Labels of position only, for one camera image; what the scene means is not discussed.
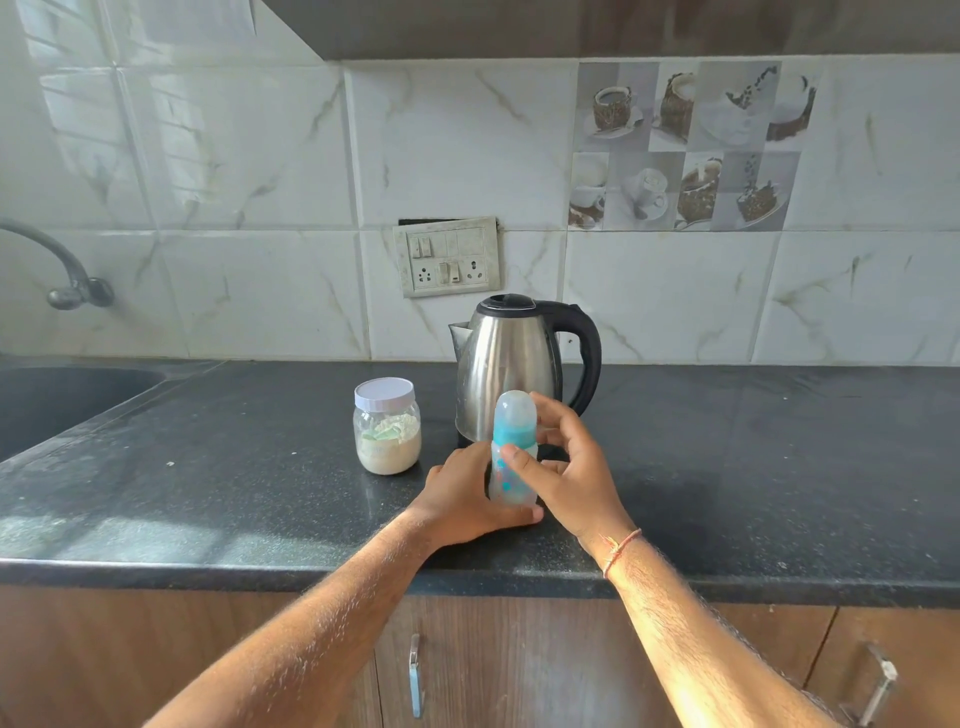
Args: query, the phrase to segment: baby bottle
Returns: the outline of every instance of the baby bottle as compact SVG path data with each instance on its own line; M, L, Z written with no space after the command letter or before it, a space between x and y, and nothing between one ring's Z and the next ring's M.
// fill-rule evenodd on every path
M508 443L537 457L537 406L530 395L517 389L504 392L493 411L493 466L490 500L510 505L533 505L537 494L514 473L500 456Z

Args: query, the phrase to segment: cabinet handle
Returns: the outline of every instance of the cabinet handle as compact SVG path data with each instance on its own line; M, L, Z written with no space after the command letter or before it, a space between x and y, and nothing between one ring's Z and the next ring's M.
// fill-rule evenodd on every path
M423 717L423 690L420 688L420 635L410 640L410 702L414 717Z
M883 654L879 647L874 643L867 643L867 649L870 650L870 654L876 658L876 661L880 665L880 679L876 683L874 693L870 696L870 700L867 701L867 707L863 709L861 716L857 716L856 711L849 705L840 706L840 710L853 722L856 728L869 728L869 726L874 724L877 715L879 715L884 703L887 702L887 698L890 697L890 693L897 684L897 678L900 677L897 673L897 668L890 662L887 656Z

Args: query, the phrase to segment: thread bracelet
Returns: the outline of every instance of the thread bracelet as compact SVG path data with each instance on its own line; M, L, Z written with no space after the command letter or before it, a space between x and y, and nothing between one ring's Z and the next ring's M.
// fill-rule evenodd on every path
M607 563L604 564L604 568L602 569L603 577L605 579L607 578L607 574L610 572L610 567L613 566L613 562L619 558L621 553L623 553L623 549L626 547L626 545L639 535L640 529L638 528L636 531L628 534L627 537L619 544L609 536L603 537L603 540L606 541L611 548L610 555L607 557Z

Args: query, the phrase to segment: electric kettle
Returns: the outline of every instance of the electric kettle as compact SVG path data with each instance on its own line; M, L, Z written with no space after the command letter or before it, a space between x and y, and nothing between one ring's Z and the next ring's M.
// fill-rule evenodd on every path
M516 293L490 296L469 322L450 324L457 355L457 431L471 442L493 437L493 410L504 392L520 389L558 400L564 372L556 333L580 337L584 373L570 402L583 414L600 380L600 334L580 306L534 301Z

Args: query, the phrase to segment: wooden cabinet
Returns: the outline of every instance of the wooden cabinet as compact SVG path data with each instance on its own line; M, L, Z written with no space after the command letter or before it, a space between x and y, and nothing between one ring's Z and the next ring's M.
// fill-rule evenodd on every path
M802 688L827 637L836 607L714 604L767 664Z
M0 728L135 728L295 595L0 586ZM960 611L721 604L773 667L839 715L900 678L877 728L960 725ZM420 635L423 717L408 660ZM612 599L405 597L338 728L678 721Z
M0 586L0 726L138 727L295 597ZM372 663L338 726L379 728Z
M899 674L876 728L960 725L960 611L841 608L807 683L838 716L859 715L879 679L868 643Z
M421 720L410 695L414 634ZM679 725L618 600L407 596L376 665L391 728Z

